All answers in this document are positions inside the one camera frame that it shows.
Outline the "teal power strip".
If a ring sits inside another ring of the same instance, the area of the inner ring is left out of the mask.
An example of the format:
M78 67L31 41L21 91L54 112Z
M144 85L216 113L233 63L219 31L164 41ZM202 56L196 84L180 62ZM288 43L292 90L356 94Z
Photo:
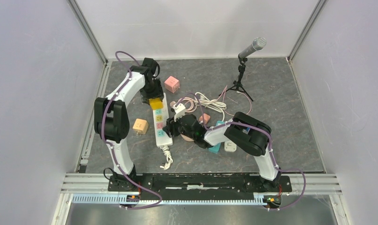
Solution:
M216 122L216 126L221 125L223 123L224 123L223 121L218 120ZM208 148L208 151L211 152L211 153L217 154L219 152L219 150L220 150L220 146L221 146L221 143L218 143L215 146L212 146L212 147Z

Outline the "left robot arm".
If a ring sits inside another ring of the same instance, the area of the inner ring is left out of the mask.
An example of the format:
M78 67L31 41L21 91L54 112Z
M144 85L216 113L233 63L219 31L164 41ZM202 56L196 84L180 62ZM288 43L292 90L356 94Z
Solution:
M107 145L113 161L109 181L126 191L137 187L136 169L127 146L130 130L127 105L140 93L142 102L153 110L163 108L159 72L160 66L154 59L144 58L141 65L128 69L126 77L112 93L94 102L94 130Z

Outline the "black tripod stand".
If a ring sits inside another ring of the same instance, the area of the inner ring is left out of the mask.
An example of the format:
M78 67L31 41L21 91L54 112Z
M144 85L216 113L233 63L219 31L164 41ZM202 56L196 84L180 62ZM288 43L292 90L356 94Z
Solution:
M244 75L244 72L246 70L245 63L247 61L248 61L248 58L239 58L240 65L238 66L238 71L239 71L238 80L234 80L233 81L233 86L230 87L230 88L227 88L226 91L232 90L232 91L236 91L236 92L239 92L241 94L244 94L244 95L246 95L249 98L249 100L251 102L253 102L254 101L253 98L245 90L245 88L243 87L243 84L242 84L243 75Z

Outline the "white power strip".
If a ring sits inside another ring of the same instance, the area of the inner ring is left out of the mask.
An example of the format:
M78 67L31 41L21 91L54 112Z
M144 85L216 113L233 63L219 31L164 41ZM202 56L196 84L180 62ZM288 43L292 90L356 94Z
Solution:
M169 119L169 106L167 104L166 94L164 94L162 103L163 107L161 109L153 110L156 146L161 149L173 145L173 139L163 130L163 127L166 126L166 120Z

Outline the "white plug adapter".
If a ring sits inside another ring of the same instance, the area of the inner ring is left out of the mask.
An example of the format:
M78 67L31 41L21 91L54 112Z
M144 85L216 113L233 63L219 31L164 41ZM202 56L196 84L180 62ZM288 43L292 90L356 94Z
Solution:
M237 150L237 145L232 141L224 142L224 151L226 152L235 152Z

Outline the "small pink plug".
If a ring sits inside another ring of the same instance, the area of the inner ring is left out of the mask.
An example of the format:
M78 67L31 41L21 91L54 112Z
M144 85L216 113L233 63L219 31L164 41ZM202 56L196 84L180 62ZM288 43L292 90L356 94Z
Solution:
M210 118L211 118L210 115L204 113L204 114L202 114L202 115L199 117L198 120L199 120L200 123L207 124L207 123L209 122Z

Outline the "yellow cube plug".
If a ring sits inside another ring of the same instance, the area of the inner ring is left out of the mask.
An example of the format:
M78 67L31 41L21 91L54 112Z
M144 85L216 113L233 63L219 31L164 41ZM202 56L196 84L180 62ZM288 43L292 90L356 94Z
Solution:
M149 105L152 110L159 110L163 108L163 101L159 97L151 98L149 99Z

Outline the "orange cube plug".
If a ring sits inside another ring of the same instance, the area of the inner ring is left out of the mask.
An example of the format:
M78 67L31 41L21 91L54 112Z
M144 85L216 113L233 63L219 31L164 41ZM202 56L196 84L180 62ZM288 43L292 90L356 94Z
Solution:
M137 135L144 135L147 133L148 127L149 123L147 120L137 118L132 128Z

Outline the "round pink socket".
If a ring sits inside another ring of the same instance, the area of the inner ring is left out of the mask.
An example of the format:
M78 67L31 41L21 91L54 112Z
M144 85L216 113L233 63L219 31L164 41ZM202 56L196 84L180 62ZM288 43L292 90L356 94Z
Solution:
M194 140L192 140L191 138L185 136L185 135L181 135L181 137L183 138L183 140L187 141L187 142L193 142Z

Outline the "pink cube plug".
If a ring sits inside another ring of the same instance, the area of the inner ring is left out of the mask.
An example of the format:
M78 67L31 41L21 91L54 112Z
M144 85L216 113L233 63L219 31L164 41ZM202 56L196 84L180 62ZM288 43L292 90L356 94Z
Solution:
M180 88L180 82L178 79L176 79L173 76L169 76L165 81L164 81L165 88L171 92L175 93L179 88Z

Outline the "grey microphone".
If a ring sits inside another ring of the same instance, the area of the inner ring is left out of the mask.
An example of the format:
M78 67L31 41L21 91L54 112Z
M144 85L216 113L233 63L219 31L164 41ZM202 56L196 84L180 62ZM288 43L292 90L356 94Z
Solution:
M254 52L261 51L266 46L267 41L264 37L255 38L252 43L238 54L239 59L244 59Z

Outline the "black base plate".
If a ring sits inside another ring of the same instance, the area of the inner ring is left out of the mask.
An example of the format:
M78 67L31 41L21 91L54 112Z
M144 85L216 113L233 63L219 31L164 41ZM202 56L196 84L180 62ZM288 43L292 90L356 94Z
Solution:
M291 192L289 176L278 175L269 181L257 173L142 173L131 178L113 174L108 191L139 191L140 200L252 200L253 194Z

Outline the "blue white green block stack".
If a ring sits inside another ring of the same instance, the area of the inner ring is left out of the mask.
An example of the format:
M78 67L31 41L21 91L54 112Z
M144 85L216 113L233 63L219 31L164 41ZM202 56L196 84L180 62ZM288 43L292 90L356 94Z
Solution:
M243 129L242 132L245 133L245 134L248 134L250 130L251 130L251 128L247 127L245 129Z

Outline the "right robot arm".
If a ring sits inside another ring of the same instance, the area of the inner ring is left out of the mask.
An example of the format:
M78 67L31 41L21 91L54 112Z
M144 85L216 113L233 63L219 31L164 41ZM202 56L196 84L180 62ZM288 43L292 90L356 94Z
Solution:
M231 141L255 158L264 190L274 191L280 185L279 167L270 154L272 130L265 123L245 113L237 112L231 120L214 127L204 126L193 114L177 119L171 117L166 120L163 131L169 137L184 135L203 149Z

